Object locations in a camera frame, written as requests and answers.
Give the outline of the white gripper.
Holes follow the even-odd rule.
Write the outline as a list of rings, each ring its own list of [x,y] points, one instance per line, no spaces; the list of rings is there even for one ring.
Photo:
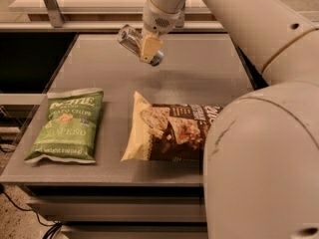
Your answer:
[[[166,13],[160,10],[152,0],[147,0],[143,11],[144,28],[150,32],[169,33],[178,21],[180,13]],[[140,59],[149,63],[162,45],[162,40],[151,34],[143,37]]]

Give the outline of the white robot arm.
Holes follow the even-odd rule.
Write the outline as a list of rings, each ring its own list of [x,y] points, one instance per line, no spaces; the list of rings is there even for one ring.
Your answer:
[[[185,0],[147,0],[143,35]],[[227,105],[206,139],[209,239],[318,239],[318,28],[279,0],[202,0],[266,82]]]

